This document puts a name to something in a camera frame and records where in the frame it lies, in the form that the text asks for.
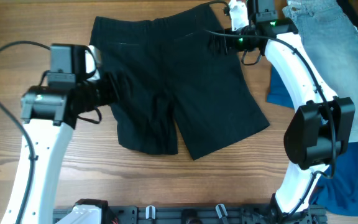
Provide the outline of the black shorts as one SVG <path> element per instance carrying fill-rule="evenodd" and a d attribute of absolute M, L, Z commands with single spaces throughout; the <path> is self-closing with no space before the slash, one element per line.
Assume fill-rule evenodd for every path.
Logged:
<path fill-rule="evenodd" d="M 116 82 L 111 110 L 121 146 L 175 155 L 181 134 L 199 159 L 269 126 L 238 56 L 219 48 L 219 30 L 205 4 L 152 21 L 94 20 L 90 43 Z"/>

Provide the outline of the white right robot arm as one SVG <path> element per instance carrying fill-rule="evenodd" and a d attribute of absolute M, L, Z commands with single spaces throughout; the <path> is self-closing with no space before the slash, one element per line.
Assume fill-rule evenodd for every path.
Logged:
<path fill-rule="evenodd" d="M 290 161 L 284 180 L 266 209 L 245 212 L 245 217 L 258 215 L 266 223 L 307 222 L 317 181 L 334 177 L 336 159 L 347 150 L 356 110 L 353 101 L 338 97 L 319 75 L 291 19 L 258 22 L 213 36 L 227 52 L 259 49 L 280 75 L 295 110 L 283 137 Z"/>

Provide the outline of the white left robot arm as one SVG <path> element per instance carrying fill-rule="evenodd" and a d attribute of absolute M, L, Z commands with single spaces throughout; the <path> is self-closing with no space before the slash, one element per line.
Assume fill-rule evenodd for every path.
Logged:
<path fill-rule="evenodd" d="M 63 157 L 80 114 L 118 100 L 110 74 L 69 85 L 32 86 L 21 99 L 21 153 L 3 223 L 51 223 Z"/>

